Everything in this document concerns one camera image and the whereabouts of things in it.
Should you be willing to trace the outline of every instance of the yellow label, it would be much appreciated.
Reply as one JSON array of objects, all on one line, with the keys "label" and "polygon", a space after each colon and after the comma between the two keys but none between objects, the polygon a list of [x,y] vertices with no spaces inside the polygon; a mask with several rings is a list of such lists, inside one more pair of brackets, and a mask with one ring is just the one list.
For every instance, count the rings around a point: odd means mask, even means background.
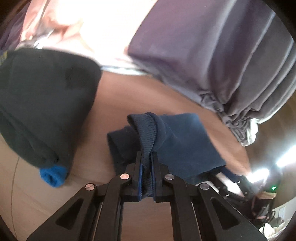
[{"label": "yellow label", "polygon": [[4,62],[5,59],[7,59],[7,51],[5,51],[5,52],[0,56],[0,65]]}]

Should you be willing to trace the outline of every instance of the folded blue cloth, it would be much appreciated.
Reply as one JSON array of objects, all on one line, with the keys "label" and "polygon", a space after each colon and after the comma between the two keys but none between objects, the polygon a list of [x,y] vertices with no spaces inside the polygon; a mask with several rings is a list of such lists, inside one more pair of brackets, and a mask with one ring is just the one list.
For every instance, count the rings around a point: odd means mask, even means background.
[{"label": "folded blue cloth", "polygon": [[143,197],[152,192],[149,155],[157,151],[159,162],[170,173],[191,184],[201,173],[225,166],[198,116],[192,113],[161,115],[145,113],[129,115],[122,130],[107,135],[116,174],[135,162],[137,151],[142,152]]},{"label": "folded blue cloth", "polygon": [[57,188],[64,184],[68,174],[68,169],[55,165],[51,168],[41,168],[39,173],[43,181],[48,183],[50,186]]}]

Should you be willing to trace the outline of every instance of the light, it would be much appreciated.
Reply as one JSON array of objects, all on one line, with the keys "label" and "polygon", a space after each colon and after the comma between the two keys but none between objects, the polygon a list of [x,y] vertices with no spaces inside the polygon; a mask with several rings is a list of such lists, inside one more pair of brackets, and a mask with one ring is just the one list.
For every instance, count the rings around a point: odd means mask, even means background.
[{"label": "light", "polygon": [[289,165],[296,161],[296,145],[292,146],[278,161],[277,166],[278,167],[285,167],[286,165]]},{"label": "light", "polygon": [[250,175],[247,175],[246,178],[251,182],[255,183],[264,179],[267,179],[269,176],[269,170],[266,168],[259,169],[254,173],[251,173]]}]

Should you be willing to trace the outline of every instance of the triangular cutout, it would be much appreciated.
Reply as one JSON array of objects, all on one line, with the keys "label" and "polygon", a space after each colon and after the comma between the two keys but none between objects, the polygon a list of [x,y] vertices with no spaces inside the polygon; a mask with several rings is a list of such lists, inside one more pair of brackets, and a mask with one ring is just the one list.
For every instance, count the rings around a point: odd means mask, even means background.
[{"label": "triangular cutout", "polygon": [[239,221],[219,202],[217,198],[211,198],[211,201],[224,230],[239,224]]},{"label": "triangular cutout", "polygon": [[74,226],[82,203],[83,199],[78,199],[65,213],[63,213],[61,217],[58,218],[56,224],[68,230],[71,230]]}]

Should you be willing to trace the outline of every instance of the silver screw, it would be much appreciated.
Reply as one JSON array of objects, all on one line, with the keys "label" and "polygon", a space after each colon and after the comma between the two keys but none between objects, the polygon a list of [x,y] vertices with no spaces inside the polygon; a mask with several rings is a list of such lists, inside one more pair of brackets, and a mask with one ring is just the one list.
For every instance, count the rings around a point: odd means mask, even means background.
[{"label": "silver screw", "polygon": [[165,179],[166,180],[173,180],[174,179],[174,175],[173,174],[167,174],[167,175],[165,175]]},{"label": "silver screw", "polygon": [[210,188],[210,186],[208,184],[206,184],[206,183],[202,183],[202,184],[200,184],[200,188],[202,190],[208,190]]},{"label": "silver screw", "polygon": [[87,185],[85,186],[85,189],[86,189],[87,191],[91,191],[91,190],[93,190],[93,189],[94,189],[94,184],[92,184],[92,183],[87,184]]},{"label": "silver screw", "polygon": [[122,180],[129,179],[129,174],[127,174],[127,173],[123,173],[123,174],[120,175],[120,178],[121,178]]}]

